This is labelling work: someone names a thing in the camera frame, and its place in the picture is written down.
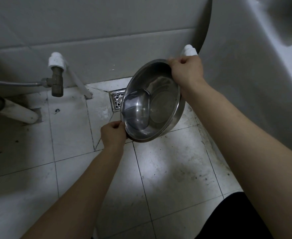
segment forearm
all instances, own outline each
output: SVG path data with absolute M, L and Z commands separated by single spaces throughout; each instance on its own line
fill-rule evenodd
M 122 153 L 104 149 L 22 238 L 90 238 Z
M 292 151 L 208 85 L 187 100 L 272 234 L 292 237 Z

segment flexible metal hose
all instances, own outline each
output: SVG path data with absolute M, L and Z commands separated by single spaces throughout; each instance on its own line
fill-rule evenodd
M 17 83 L 17 82 L 7 82 L 0 81 L 0 85 L 10 85 L 10 86 L 41 86 L 41 82 L 27 82 L 27 83 Z

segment floor drain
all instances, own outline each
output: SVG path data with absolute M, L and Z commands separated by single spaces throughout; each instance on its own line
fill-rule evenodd
M 117 112 L 120 110 L 120 105 L 123 100 L 124 92 L 125 92 L 125 89 L 113 90 L 109 92 L 109 97 L 112 102 L 113 112 Z

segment black pants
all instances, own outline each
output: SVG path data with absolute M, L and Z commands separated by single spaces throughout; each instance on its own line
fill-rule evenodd
M 233 193 L 224 199 L 195 239 L 226 237 L 273 238 L 244 192 Z

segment hand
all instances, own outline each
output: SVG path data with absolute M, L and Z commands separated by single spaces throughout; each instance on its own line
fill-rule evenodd
M 102 126 L 101 139 L 104 148 L 122 151 L 126 141 L 125 122 L 115 121 Z
M 207 85 L 203 77 L 202 63 L 197 55 L 169 59 L 168 63 L 172 68 L 173 79 L 181 87 L 183 97 L 187 97 L 193 89 Z

